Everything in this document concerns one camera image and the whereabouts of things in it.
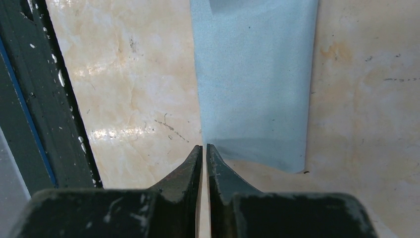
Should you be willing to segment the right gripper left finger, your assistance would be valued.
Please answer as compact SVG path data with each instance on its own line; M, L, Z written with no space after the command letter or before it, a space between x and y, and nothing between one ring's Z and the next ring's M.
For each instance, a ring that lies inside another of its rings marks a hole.
M146 189L44 189L32 196L12 238L195 238L202 146Z

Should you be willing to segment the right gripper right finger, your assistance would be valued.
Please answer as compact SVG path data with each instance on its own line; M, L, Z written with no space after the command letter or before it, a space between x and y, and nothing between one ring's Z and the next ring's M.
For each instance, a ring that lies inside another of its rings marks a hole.
M214 238L375 238L359 200L346 193L262 192L207 145Z

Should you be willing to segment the light blue cleaning cloth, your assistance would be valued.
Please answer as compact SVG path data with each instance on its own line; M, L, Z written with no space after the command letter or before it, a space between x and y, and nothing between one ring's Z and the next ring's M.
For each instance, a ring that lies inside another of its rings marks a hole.
M204 143L226 160L305 167L315 0L193 0Z

